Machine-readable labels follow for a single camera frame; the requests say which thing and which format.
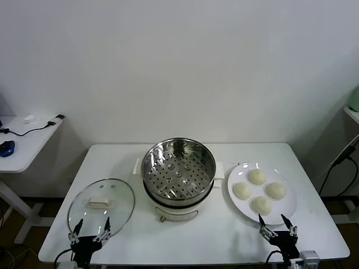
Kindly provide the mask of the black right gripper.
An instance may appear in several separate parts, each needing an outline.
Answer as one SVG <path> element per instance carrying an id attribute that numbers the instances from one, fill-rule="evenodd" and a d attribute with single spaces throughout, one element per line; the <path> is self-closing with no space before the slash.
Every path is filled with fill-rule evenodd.
<path id="1" fill-rule="evenodd" d="M 294 259 L 299 257 L 299 251 L 296 247 L 298 241 L 297 226 L 294 226 L 290 219 L 281 214 L 283 222 L 287 228 L 286 231 L 270 230 L 260 214 L 258 214 L 260 230 L 263 238 L 270 238 L 270 244 L 279 248 L 283 259 Z"/>

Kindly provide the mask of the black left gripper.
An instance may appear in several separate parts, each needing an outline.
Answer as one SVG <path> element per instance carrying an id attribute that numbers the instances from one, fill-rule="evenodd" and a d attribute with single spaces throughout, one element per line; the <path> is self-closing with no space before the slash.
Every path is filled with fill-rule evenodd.
<path id="1" fill-rule="evenodd" d="M 75 225 L 73 231 L 69 232 L 68 238 L 70 248 L 74 253 L 73 260 L 76 262 L 77 267 L 90 267 L 93 253 L 102 249 L 103 243 L 106 243 L 111 237 L 110 218 L 107 217 L 103 231 L 97 236 L 79 237 L 82 224 L 83 219 Z"/>

